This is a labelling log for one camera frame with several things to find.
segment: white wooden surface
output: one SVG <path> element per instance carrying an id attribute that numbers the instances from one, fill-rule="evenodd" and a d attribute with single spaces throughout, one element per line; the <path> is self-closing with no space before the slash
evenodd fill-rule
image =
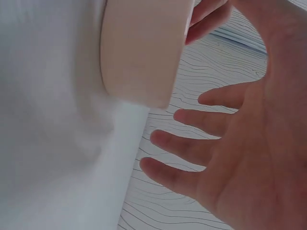
<path id="1" fill-rule="evenodd" d="M 185 48 L 169 108 L 166 111 L 151 110 L 149 113 L 118 230 L 230 229 L 196 201 L 150 180 L 141 171 L 139 161 L 142 157 L 154 157 L 183 170 L 202 170 L 200 166 L 154 147 L 149 141 L 150 133 L 162 129 L 189 138 L 214 138 L 174 121 L 173 113 L 179 108 L 233 113 L 233 109 L 199 105 L 197 98 L 212 88 L 259 79 L 265 73 L 266 62 L 264 53 L 231 44 L 214 35 L 208 35 Z"/>

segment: hand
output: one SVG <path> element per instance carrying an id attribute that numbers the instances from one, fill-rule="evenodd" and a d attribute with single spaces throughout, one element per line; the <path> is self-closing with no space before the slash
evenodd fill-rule
<path id="1" fill-rule="evenodd" d="M 225 23 L 230 14 L 231 4 L 227 0 L 202 0 L 194 8 L 186 45 Z"/>
<path id="2" fill-rule="evenodd" d="M 221 137 L 195 140 L 155 131 L 153 144 L 207 168 L 186 172 L 154 159 L 141 168 L 199 201 L 236 230 L 307 229 L 307 13 L 285 0 L 231 0 L 268 51 L 259 81 L 199 97 L 233 115 L 179 110 L 174 119 Z"/>

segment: white fabric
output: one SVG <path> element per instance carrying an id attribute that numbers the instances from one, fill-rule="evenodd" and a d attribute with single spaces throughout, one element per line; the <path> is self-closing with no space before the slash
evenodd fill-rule
<path id="1" fill-rule="evenodd" d="M 108 97 L 104 0 L 0 0 L 0 229 L 113 230 L 147 108 Z"/>

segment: finger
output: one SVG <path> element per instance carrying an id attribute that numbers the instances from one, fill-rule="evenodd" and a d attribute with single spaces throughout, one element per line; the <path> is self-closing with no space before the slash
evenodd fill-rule
<path id="1" fill-rule="evenodd" d="M 174 113 L 174 119 L 176 121 L 199 128 L 217 137 L 222 137 L 225 134 L 231 116 L 231 114 L 225 113 L 211 113 L 188 109 L 180 109 Z"/>
<path id="2" fill-rule="evenodd" d="M 149 178 L 175 193 L 196 198 L 198 172 L 176 169 L 152 158 L 143 158 L 140 167 Z"/>
<path id="3" fill-rule="evenodd" d="M 227 0 L 202 0 L 196 7 L 194 7 L 191 25 L 200 22 L 216 9 L 223 6 Z"/>
<path id="4" fill-rule="evenodd" d="M 226 22 L 231 13 L 231 5 L 227 2 L 216 11 L 209 14 L 206 18 L 189 28 L 186 45 L 198 40 Z"/>
<path id="5" fill-rule="evenodd" d="M 178 137 L 162 130 L 154 131 L 150 141 L 159 148 L 201 166 L 207 166 L 218 140 L 197 140 Z"/>
<path id="6" fill-rule="evenodd" d="M 199 96 L 198 102 L 205 105 L 222 105 L 239 109 L 244 102 L 246 89 L 251 84 L 252 82 L 246 82 L 209 90 Z"/>
<path id="7" fill-rule="evenodd" d="M 230 0 L 256 27 L 265 44 L 284 32 L 285 24 L 296 18 L 297 7 L 287 0 Z"/>

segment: beige tape roll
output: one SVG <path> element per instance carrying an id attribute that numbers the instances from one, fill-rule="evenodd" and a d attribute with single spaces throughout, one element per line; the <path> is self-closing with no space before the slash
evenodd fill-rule
<path id="1" fill-rule="evenodd" d="M 108 0 L 101 71 L 110 95 L 168 106 L 193 6 L 194 0 Z"/>

